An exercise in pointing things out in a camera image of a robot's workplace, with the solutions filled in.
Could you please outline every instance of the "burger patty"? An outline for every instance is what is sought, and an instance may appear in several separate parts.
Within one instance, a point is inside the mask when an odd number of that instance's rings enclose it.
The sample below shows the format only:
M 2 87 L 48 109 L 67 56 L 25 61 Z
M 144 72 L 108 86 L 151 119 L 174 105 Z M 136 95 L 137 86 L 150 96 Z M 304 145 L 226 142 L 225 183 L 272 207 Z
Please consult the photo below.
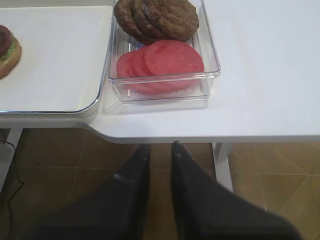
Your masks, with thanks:
M 132 0 L 119 0 L 114 6 L 113 13 L 120 27 L 139 42 L 150 45 L 157 39 L 143 34 L 138 28 L 131 11 Z
M 188 0 L 143 0 L 147 19 L 173 39 L 187 41 L 199 28 L 195 6 Z
M 157 40 L 171 39 L 171 37 L 169 37 L 156 26 L 152 25 L 151 22 L 147 19 L 142 8 L 143 3 L 143 0 L 132 0 L 131 3 L 131 11 L 133 14 L 134 21 L 138 28 L 141 30 L 141 32 L 147 35 L 148 37 Z

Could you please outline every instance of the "sliced tomato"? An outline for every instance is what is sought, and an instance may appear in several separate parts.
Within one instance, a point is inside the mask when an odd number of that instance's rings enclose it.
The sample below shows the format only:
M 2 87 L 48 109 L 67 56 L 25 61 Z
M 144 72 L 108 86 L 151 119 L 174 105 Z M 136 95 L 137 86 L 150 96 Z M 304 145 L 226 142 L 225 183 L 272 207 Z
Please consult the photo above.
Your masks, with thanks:
M 166 81 L 164 84 L 168 87 L 171 88 L 172 91 L 178 91 L 182 89 L 187 89 L 193 85 L 195 85 L 198 82 L 196 79 L 191 79 L 191 80 L 180 80 L 180 81 Z
M 199 53 L 188 44 L 176 40 L 160 40 L 150 45 L 144 55 L 145 65 L 153 75 L 203 72 Z
M 142 95 L 157 95 L 160 92 L 152 87 L 152 83 L 128 84 L 127 88 Z
M 11 33 L 8 28 L 0 25 L 0 55 L 4 55 L 11 45 Z
M 148 70 L 145 64 L 145 53 L 148 47 L 149 46 L 144 46 L 140 48 L 132 59 L 133 71 L 138 77 L 152 76 L 151 72 Z
M 167 94 L 173 92 L 170 86 L 164 84 L 164 82 L 150 82 L 149 86 L 156 90 L 159 94 Z
M 136 51 L 130 51 L 123 54 L 118 62 L 116 63 L 116 71 L 118 76 L 121 78 L 129 78 L 129 77 L 136 77 L 136 73 L 134 72 L 132 60 L 133 57 L 136 55 Z

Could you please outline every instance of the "brown tile floor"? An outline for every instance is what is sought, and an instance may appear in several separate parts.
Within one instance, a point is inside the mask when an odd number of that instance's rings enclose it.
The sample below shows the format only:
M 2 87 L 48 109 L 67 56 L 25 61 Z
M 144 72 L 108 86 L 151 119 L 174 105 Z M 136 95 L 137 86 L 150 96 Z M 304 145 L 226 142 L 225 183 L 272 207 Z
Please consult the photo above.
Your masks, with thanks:
M 185 145 L 214 178 L 211 145 Z M 114 144 L 82 129 L 26 129 L 16 162 L 23 188 L 12 201 L 13 238 L 44 214 L 54 212 L 106 180 L 136 149 Z M 171 205 L 170 144 L 151 146 L 151 188 L 144 240 L 176 240 Z M 320 240 L 320 143 L 241 143 L 229 156 L 235 193 L 284 216 L 306 240 Z M 0 240 L 6 239 L 5 205 L 18 187 L 10 170 L 0 193 Z

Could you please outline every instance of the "table leg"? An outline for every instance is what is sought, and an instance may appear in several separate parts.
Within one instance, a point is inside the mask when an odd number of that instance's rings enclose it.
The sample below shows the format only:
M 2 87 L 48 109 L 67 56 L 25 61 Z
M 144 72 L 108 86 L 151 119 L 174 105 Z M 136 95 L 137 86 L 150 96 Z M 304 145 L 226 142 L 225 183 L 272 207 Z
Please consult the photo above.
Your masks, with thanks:
M 13 144 L 14 147 L 17 148 L 22 130 L 23 128 L 10 129 L 6 141 Z M 0 192 L 6 180 L 14 154 L 15 150 L 10 144 L 0 144 Z
M 233 192 L 233 186 L 228 155 L 233 146 L 233 143 L 212 143 L 216 181 L 231 192 Z

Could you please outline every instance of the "metal table leg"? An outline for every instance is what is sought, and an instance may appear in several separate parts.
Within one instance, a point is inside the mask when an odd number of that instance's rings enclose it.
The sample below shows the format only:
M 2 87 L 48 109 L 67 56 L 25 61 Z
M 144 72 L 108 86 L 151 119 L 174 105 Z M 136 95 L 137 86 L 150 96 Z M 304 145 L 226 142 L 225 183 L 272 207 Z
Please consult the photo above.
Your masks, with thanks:
M 233 192 L 228 155 L 233 143 L 212 143 L 216 181 L 229 191 Z

